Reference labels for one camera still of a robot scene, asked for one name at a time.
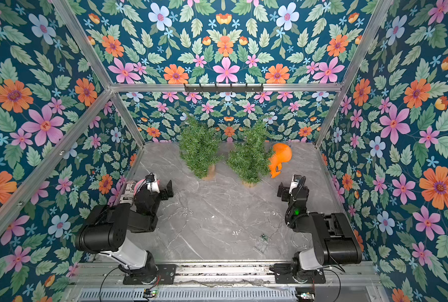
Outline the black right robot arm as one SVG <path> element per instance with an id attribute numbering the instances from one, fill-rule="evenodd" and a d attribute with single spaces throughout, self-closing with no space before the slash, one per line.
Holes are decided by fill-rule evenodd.
<path id="1" fill-rule="evenodd" d="M 312 248 L 295 253 L 291 263 L 270 267 L 276 283 L 323 284 L 325 268 L 361 263 L 361 247 L 344 213 L 308 211 L 309 189 L 299 181 L 289 187 L 280 184 L 277 196 L 288 204 L 286 226 L 295 233 L 310 235 Z"/>

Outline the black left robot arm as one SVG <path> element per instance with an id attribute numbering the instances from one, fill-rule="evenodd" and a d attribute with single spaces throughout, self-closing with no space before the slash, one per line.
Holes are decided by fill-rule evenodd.
<path id="1" fill-rule="evenodd" d="M 77 235 L 78 250 L 118 263 L 118 269 L 126 274 L 124 284 L 152 284 L 159 280 L 152 253 L 127 237 L 128 232 L 155 231 L 161 202 L 174 196 L 172 181 L 163 188 L 159 184 L 152 174 L 147 179 L 128 182 L 119 202 L 93 208 Z"/>

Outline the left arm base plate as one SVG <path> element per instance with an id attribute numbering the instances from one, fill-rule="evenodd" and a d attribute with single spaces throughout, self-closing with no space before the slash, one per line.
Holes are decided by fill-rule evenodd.
<path id="1" fill-rule="evenodd" d="M 175 264 L 149 265 L 141 269 L 124 269 L 124 285 L 171 285 L 176 277 Z"/>

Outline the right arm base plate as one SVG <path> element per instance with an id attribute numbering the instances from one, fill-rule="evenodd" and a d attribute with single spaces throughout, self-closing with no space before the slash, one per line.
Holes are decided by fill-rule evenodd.
<path id="1" fill-rule="evenodd" d="M 276 263 L 269 270 L 274 273 L 277 284 L 325 284 L 322 270 L 304 271 L 299 265 Z"/>

